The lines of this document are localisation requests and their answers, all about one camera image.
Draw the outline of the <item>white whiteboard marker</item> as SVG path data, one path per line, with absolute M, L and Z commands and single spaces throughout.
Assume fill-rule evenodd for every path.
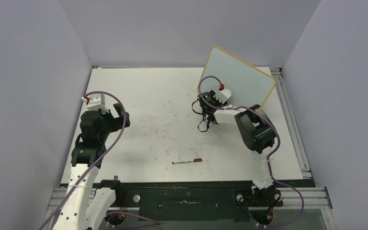
M 186 161 L 173 161 L 172 164 L 184 164 L 184 163 L 193 163 L 194 160 L 186 160 Z

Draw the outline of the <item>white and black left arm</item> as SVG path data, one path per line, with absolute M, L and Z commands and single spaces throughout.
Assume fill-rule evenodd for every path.
M 93 199 L 92 187 L 108 150 L 105 146 L 110 133 L 123 131 L 130 125 L 129 114 L 120 104 L 114 104 L 118 117 L 110 111 L 89 110 L 81 115 L 81 133 L 71 153 L 70 179 L 66 196 L 58 206 L 54 230 L 96 230 L 110 206 L 123 202 L 117 177 L 102 180 Z

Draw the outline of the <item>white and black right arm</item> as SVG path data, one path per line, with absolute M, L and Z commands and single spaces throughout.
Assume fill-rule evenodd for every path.
M 253 153 L 252 199 L 258 205 L 280 202 L 280 192 L 275 187 L 271 156 L 279 149 L 279 136 L 274 125 L 258 104 L 251 107 L 234 107 L 228 104 L 226 90 L 203 92 L 196 102 L 207 126 L 234 125 L 248 150 Z

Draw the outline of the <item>aluminium right side rail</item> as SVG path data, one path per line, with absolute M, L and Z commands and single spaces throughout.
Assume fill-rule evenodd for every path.
M 296 152 L 296 156 L 298 158 L 303 179 L 312 179 L 311 168 L 301 139 L 299 128 L 297 126 L 297 122 L 288 99 L 286 88 L 284 86 L 281 68 L 270 68 L 270 73 L 277 81 L 277 95 L 283 108 L 283 112 L 287 121 L 287 126 L 291 135 L 291 140 Z

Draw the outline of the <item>aluminium rail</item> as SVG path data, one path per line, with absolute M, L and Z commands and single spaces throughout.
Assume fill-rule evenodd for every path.
M 297 126 L 297 122 L 288 99 L 286 88 L 284 86 L 281 68 L 270 68 L 270 73 L 277 81 L 277 95 L 283 108 L 283 112 L 287 121 L 287 126 L 291 135 L 291 140 L 296 152 L 296 156 L 298 158 L 303 179 L 312 179 L 311 168 L 301 139 L 299 128 Z
M 326 188 L 291 188 L 277 189 L 282 197 L 280 202 L 276 202 L 277 207 L 299 209 L 331 209 L 331 200 L 328 197 Z M 114 202 L 112 209 L 124 207 L 124 209 L 145 209 L 155 208 L 178 208 L 189 206 L 190 208 L 234 208 L 252 207 L 264 208 L 273 202 L 263 202 L 258 204 L 252 198 L 250 189 L 233 188 L 129 188 L 122 200 Z

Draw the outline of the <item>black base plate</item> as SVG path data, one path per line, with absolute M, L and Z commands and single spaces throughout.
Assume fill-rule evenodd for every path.
M 104 189 L 111 191 L 111 201 L 99 215 L 117 227 L 127 219 L 128 211 L 137 211 L 138 219 L 157 221 L 256 221 L 269 225 L 274 210 L 297 200 L 298 215 L 307 207 L 303 189 L 294 181 L 282 181 L 258 189 L 252 182 L 141 182 L 123 183 L 103 180 L 88 191 L 89 203 Z

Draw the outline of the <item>aluminium front rail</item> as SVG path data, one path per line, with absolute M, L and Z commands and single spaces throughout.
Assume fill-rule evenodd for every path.
M 331 209 L 331 200 L 328 197 L 326 188 L 291 188 L 277 189 L 282 197 L 280 202 L 276 202 L 277 207 L 299 209 Z M 178 208 L 189 206 L 190 208 L 234 208 L 252 207 L 264 208 L 273 202 L 263 202 L 258 204 L 252 198 L 250 189 L 233 188 L 129 188 L 122 200 L 114 202 L 112 209 L 124 207 L 124 209 L 145 209 L 155 208 Z

